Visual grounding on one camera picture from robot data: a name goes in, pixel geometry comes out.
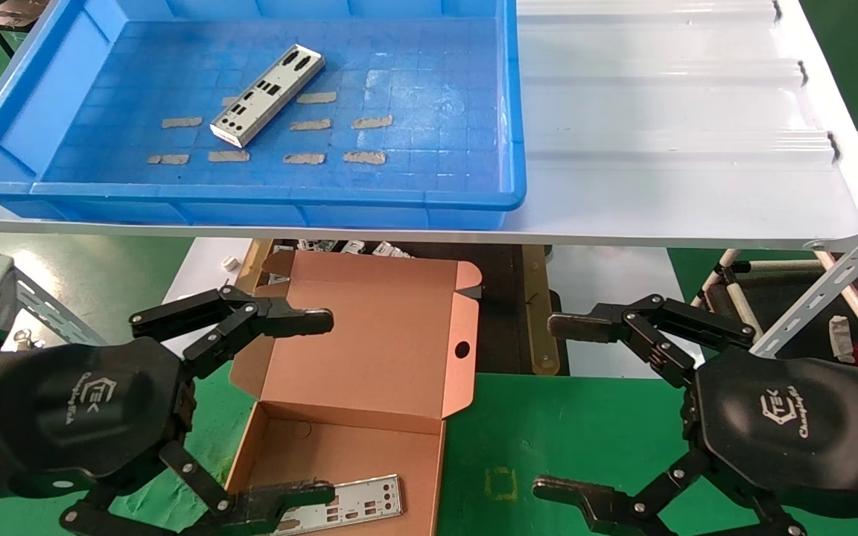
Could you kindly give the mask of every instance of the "blue plastic tray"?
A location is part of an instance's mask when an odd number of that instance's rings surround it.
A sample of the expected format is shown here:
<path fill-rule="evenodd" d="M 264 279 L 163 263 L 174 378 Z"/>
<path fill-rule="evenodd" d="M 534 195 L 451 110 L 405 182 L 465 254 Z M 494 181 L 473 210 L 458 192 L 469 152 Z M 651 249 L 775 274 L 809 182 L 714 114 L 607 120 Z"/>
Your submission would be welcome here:
<path fill-rule="evenodd" d="M 294 43 L 326 59 L 304 91 L 337 101 L 290 102 L 249 162 L 208 162 L 235 149 L 208 128 L 222 99 Z M 0 83 L 0 204 L 21 217 L 493 229 L 524 200 L 514 0 L 53 0 L 23 48 Z M 147 163 L 166 153 L 190 160 Z"/>

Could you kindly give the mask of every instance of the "box lid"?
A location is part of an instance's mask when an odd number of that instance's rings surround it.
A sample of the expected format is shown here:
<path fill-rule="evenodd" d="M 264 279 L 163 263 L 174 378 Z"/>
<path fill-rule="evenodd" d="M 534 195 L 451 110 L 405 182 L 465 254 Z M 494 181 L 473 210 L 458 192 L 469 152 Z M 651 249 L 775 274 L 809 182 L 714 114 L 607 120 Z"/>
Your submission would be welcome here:
<path fill-rule="evenodd" d="M 290 278 L 256 289 L 296 308 L 326 307 L 321 336 L 260 338 L 231 381 L 262 401 L 445 418 L 472 401 L 481 284 L 465 261 L 283 251 L 263 271 Z"/>

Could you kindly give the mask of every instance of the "white shelf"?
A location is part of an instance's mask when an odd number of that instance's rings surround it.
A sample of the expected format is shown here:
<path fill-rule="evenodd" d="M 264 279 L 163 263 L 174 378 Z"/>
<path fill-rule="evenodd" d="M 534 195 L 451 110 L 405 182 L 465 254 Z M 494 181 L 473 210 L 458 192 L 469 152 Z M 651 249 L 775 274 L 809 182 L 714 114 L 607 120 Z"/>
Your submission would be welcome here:
<path fill-rule="evenodd" d="M 52 223 L 0 208 L 0 231 L 781 249 L 858 235 L 858 136 L 797 0 L 518 0 L 518 14 L 529 187 L 501 230 Z"/>

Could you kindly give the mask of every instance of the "open cardboard box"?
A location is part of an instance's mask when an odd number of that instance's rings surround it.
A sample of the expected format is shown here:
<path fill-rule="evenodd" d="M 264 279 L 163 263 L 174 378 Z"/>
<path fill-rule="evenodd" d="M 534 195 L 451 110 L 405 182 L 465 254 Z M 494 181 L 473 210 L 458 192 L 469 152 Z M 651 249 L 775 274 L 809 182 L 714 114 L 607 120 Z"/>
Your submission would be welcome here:
<path fill-rule="evenodd" d="M 253 407 L 227 488 L 299 479 L 334 484 L 398 474 L 403 514 L 329 529 L 333 536 L 432 536 L 444 418 L 472 403 L 480 285 L 464 261 L 279 252 L 256 288 L 295 308 L 333 311 L 322 336 L 260 338 L 231 381 Z"/>

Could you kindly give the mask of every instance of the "green mat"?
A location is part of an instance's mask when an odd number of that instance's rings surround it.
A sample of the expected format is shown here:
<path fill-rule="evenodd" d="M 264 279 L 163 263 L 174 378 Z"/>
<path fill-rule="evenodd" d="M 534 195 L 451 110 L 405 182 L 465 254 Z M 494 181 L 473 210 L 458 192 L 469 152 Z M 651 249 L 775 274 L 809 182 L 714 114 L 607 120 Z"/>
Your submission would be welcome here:
<path fill-rule="evenodd" d="M 187 447 L 225 478 L 251 399 L 218 372 L 198 384 L 200 401 Z M 680 392 L 658 380 L 479 374 L 471 407 L 449 418 L 439 508 L 439 536 L 585 535 L 572 506 L 538 501 L 538 473 L 589 479 L 636 493 L 684 453 Z M 58 516 L 75 497 L 0 501 L 0 536 L 58 536 Z M 181 529 L 203 505 L 165 473 L 115 510 Z M 812 536 L 858 536 L 858 520 L 794 512 Z M 707 482 L 698 482 L 665 510 L 681 535 L 755 523 Z"/>

